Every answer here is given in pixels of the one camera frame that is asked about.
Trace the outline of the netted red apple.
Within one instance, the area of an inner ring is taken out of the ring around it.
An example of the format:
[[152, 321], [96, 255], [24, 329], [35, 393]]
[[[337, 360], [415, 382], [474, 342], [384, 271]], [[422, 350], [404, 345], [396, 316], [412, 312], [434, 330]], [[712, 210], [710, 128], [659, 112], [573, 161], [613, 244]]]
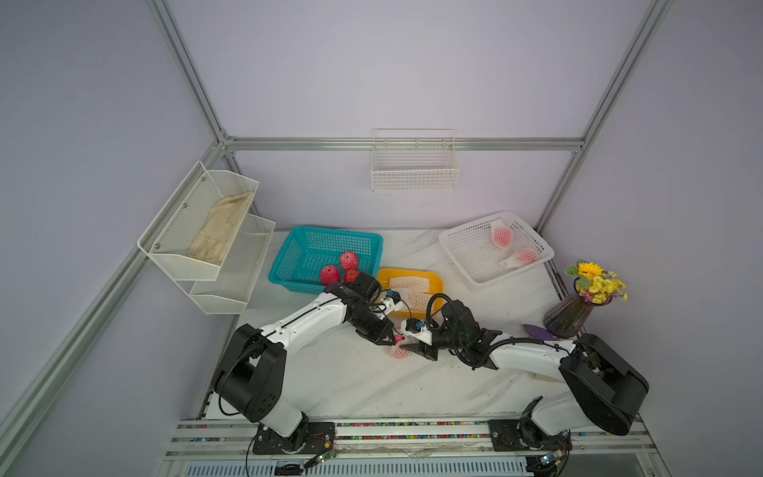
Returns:
[[336, 266], [324, 266], [319, 273], [319, 279], [323, 286], [328, 286], [341, 281], [342, 274]]
[[360, 275], [359, 270], [347, 270], [344, 276], [345, 283], [354, 282]]

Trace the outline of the white foam net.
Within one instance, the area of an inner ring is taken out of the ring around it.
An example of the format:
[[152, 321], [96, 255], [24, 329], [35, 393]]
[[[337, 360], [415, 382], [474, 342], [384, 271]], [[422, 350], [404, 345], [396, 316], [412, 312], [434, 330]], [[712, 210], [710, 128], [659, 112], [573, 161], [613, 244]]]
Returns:
[[416, 293], [427, 294], [430, 289], [430, 281], [423, 276], [394, 276], [389, 279], [391, 289], [407, 289]]
[[425, 314], [431, 297], [431, 294], [414, 291], [405, 298], [405, 301], [411, 307], [412, 313]]

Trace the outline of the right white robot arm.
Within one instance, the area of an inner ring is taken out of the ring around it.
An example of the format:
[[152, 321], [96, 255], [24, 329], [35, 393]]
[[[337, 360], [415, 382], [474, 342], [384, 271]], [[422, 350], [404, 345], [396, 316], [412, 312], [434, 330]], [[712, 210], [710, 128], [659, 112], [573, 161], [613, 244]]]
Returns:
[[630, 432], [649, 393], [647, 380], [602, 339], [515, 337], [479, 326], [471, 310], [444, 294], [431, 298], [423, 320], [403, 321], [405, 350], [438, 359], [446, 350], [476, 371], [519, 370], [566, 384], [552, 397], [535, 397], [517, 420], [523, 445], [538, 448], [565, 431], [595, 425], [614, 435]]

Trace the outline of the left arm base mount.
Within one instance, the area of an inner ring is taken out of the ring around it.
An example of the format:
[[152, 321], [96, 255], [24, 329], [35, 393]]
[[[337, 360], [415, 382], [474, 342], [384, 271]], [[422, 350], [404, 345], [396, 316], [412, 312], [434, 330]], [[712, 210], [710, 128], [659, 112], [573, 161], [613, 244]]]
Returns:
[[310, 421], [302, 417], [295, 431], [288, 436], [280, 435], [264, 423], [258, 426], [250, 445], [252, 455], [318, 454], [334, 445], [336, 425], [330, 421]]

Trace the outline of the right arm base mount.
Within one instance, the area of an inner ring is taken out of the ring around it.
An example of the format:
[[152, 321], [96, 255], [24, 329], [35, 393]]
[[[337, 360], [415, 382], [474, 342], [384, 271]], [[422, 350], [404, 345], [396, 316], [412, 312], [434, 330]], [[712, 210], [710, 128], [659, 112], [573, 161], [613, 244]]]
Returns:
[[546, 451], [550, 457], [540, 459], [543, 465], [569, 457], [571, 444], [565, 432], [548, 434], [533, 421], [533, 411], [541, 401], [542, 397], [533, 399], [517, 419], [488, 421], [494, 451]]

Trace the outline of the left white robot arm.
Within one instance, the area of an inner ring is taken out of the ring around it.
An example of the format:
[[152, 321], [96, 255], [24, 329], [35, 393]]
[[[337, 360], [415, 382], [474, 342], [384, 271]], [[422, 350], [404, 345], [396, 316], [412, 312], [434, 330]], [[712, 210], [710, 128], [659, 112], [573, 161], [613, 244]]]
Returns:
[[362, 272], [349, 283], [332, 283], [309, 304], [272, 324], [244, 324], [234, 332], [212, 379], [220, 403], [251, 423], [259, 423], [295, 444], [306, 435], [309, 419], [282, 395], [287, 358], [319, 335], [349, 325], [378, 346], [395, 345], [389, 312], [403, 306], [401, 296]]

